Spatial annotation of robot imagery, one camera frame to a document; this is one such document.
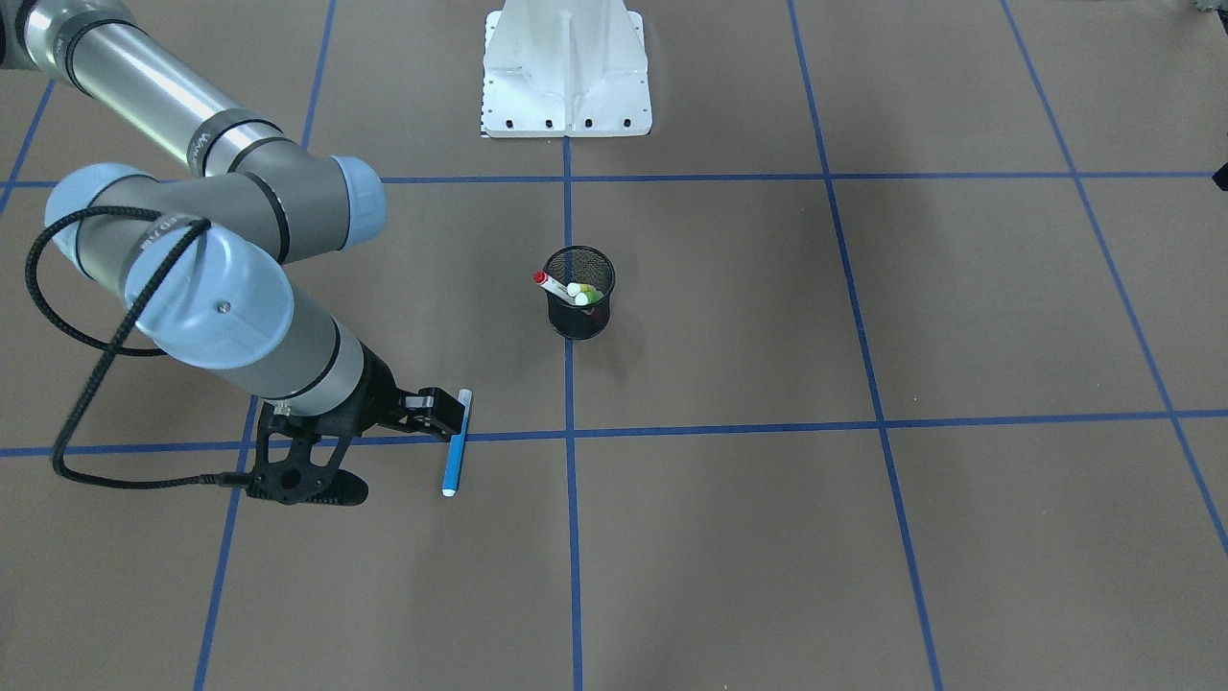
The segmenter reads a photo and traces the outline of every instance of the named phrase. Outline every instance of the white bracket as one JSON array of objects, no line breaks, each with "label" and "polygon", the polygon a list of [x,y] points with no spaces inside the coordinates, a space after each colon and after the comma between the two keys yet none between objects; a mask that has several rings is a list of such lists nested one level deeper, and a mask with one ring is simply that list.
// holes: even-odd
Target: white bracket
[{"label": "white bracket", "polygon": [[481,131],[637,136],[652,128],[643,17],[623,0],[507,0],[486,17]]}]

